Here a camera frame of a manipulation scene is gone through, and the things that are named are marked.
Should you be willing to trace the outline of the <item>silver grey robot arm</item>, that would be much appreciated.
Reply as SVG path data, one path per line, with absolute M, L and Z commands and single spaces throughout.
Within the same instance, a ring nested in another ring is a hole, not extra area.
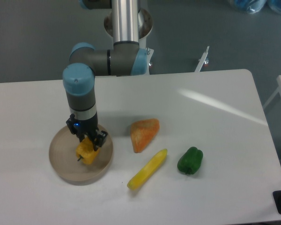
M 139 14 L 137 0 L 81 0 L 86 9 L 111 9 L 113 48 L 97 51 L 88 43 L 76 44 L 64 69 L 70 117 L 66 124 L 80 141 L 88 138 L 94 150 L 102 147 L 108 135 L 98 128 L 95 77 L 143 75 L 148 63 L 146 50 L 139 44 Z

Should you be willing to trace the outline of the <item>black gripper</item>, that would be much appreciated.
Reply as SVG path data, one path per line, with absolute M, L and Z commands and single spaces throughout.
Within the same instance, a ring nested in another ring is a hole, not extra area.
M 87 136 L 92 141 L 94 150 L 101 148 L 108 136 L 108 132 L 99 130 L 97 113 L 87 120 L 78 120 L 72 113 L 66 125 L 71 134 L 76 135 L 79 142 Z

